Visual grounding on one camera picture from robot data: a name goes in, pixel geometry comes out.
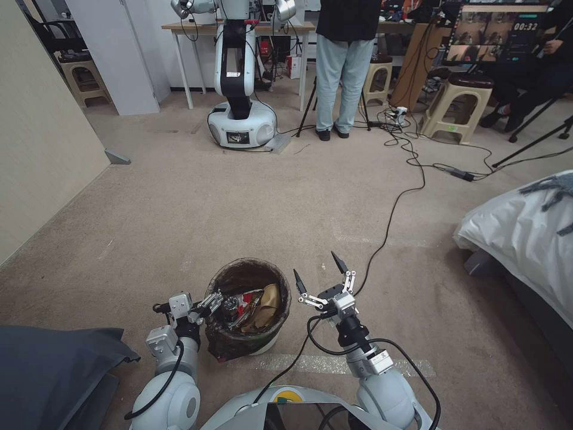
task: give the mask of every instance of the trash bag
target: trash bag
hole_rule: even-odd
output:
[[[205,296],[221,291],[224,297],[265,288],[269,284],[279,287],[281,303],[273,319],[260,333],[241,333],[231,330],[225,321],[222,307],[206,318],[205,335],[209,352],[219,362],[252,354],[267,345],[279,333],[288,318],[291,293],[285,275],[274,264],[255,258],[242,258],[230,262],[213,277]]]

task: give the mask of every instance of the light blue jeans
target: light blue jeans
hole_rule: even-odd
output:
[[[349,133],[354,125],[354,116],[368,73],[374,39],[370,41],[337,42],[317,35],[316,43],[316,89],[318,112],[316,129],[332,129],[332,109],[336,90],[342,75],[342,101],[336,127],[341,133]]]

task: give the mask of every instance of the white table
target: white table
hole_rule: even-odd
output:
[[[183,22],[183,28],[181,28],[181,22],[166,24],[161,26],[164,30],[170,30],[173,35],[173,42],[175,43],[175,51],[177,53],[177,61],[179,62],[179,69],[181,71],[181,78],[183,79],[183,87],[185,88],[185,95],[187,96],[187,103],[189,104],[189,109],[193,109],[193,100],[191,98],[191,92],[189,91],[189,85],[187,84],[187,75],[185,73],[185,66],[183,65],[183,59],[181,57],[181,45],[179,44],[179,36],[184,35],[184,31],[187,34],[195,34],[195,24],[188,21]],[[310,22],[304,22],[302,25],[293,26],[296,30],[296,34],[301,38],[303,43],[302,46],[302,58],[301,58],[301,74],[298,83],[298,95],[300,96],[300,111],[304,110],[304,89],[306,87],[306,63],[309,47],[309,33],[315,31],[315,26]],[[197,25],[197,31],[199,36],[216,36],[217,25]],[[273,32],[269,25],[260,24],[255,30],[257,36],[272,36]],[[195,56],[195,62],[199,70],[199,77],[201,79],[201,88],[203,89],[203,94],[207,93],[205,88],[205,80],[203,77],[203,72],[201,71],[201,60],[199,59],[199,54],[197,53],[197,47],[195,42],[192,42],[193,56]]]

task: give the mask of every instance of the black shirt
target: black shirt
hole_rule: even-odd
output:
[[[380,8],[380,0],[321,0],[316,32],[333,41],[372,40]]]
[[[541,27],[545,30],[556,27],[555,34],[561,32],[557,39],[563,41],[553,55],[543,57],[545,62],[573,63],[573,21],[569,22],[571,17],[573,17],[573,0],[562,0],[553,11],[545,16]]]

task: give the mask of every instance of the black shoe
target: black shoe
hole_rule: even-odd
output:
[[[509,119],[507,120],[507,125],[503,129],[504,133],[511,133],[513,130],[517,129],[520,125],[523,124],[524,119],[525,118],[522,116],[510,115]]]
[[[318,131],[317,129],[315,129],[315,132],[316,134],[318,134],[318,137],[320,138],[321,141],[328,142],[330,140],[330,130]]]
[[[341,139],[348,139],[350,137],[350,133],[342,133],[338,127],[336,127],[336,124],[332,126],[332,129],[336,131],[336,134],[338,134],[338,137]]]
[[[489,115],[484,116],[482,118],[482,120],[479,122],[479,125],[481,125],[483,128],[490,128],[496,122],[498,122],[501,118],[504,118],[505,116],[506,115],[502,115],[502,114],[498,113],[497,109],[496,109],[492,113],[490,113]]]

